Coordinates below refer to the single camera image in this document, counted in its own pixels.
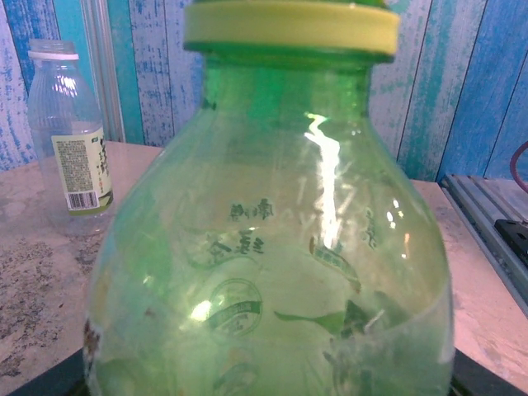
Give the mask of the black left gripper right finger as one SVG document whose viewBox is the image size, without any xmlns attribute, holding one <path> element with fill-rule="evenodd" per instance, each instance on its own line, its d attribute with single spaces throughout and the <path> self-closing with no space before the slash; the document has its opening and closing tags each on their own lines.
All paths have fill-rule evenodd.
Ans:
<svg viewBox="0 0 528 396">
<path fill-rule="evenodd" d="M 528 396 L 528 393 L 456 350 L 451 396 Z"/>
</svg>

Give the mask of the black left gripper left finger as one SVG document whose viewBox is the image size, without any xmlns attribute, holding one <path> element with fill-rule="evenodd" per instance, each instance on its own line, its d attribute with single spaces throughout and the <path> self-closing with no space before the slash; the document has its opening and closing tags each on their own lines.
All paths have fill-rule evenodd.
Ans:
<svg viewBox="0 0 528 396">
<path fill-rule="evenodd" d="M 83 350 L 79 349 L 7 396 L 89 396 L 83 372 Z"/>
</svg>

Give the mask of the clear bottle with green label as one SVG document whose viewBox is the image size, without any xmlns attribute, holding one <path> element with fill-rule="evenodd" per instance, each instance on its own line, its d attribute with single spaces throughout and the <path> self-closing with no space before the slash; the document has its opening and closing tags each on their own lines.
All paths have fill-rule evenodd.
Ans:
<svg viewBox="0 0 528 396">
<path fill-rule="evenodd" d="M 65 235 L 103 232 L 114 191 L 100 107 L 68 40 L 32 39 L 28 122 L 50 222 Z"/>
</svg>

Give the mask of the green tea plastic bottle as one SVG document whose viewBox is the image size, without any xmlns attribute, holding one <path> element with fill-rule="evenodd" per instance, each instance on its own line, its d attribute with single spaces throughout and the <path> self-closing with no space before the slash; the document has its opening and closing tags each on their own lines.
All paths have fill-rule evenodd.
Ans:
<svg viewBox="0 0 528 396">
<path fill-rule="evenodd" d="M 447 396 L 450 271 L 367 50 L 216 45 L 92 271 L 90 396 Z"/>
</svg>

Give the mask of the yellow-green bottle cap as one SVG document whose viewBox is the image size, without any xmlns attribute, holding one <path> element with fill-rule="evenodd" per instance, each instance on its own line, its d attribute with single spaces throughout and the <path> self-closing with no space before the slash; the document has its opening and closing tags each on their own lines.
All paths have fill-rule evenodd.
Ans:
<svg viewBox="0 0 528 396">
<path fill-rule="evenodd" d="M 371 66 L 392 61 L 399 24 L 383 2 L 197 0 L 185 9 L 184 47 L 235 62 Z"/>
</svg>

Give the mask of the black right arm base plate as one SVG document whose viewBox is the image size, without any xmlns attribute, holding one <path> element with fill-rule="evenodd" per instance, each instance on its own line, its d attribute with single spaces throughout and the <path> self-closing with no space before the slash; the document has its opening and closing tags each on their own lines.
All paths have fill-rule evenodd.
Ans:
<svg viewBox="0 0 528 396">
<path fill-rule="evenodd" d="M 494 228 L 509 248 L 528 269 L 528 223 L 509 219 L 497 219 Z"/>
</svg>

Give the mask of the aluminium mounting rail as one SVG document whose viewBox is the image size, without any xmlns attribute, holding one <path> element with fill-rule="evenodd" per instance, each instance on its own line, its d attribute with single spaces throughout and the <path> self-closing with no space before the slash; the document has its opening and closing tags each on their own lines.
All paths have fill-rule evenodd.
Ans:
<svg viewBox="0 0 528 396">
<path fill-rule="evenodd" d="M 460 175 L 443 177 L 441 188 L 528 318 L 528 269 L 494 228 L 497 219 L 528 223 L 528 193 L 513 180 Z"/>
</svg>

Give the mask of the aluminium frame post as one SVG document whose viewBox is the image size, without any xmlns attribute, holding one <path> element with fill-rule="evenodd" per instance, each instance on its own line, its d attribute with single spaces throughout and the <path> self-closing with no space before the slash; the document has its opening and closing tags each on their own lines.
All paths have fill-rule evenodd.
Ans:
<svg viewBox="0 0 528 396">
<path fill-rule="evenodd" d="M 80 0 L 97 99 L 106 137 L 125 142 L 107 0 Z"/>
</svg>

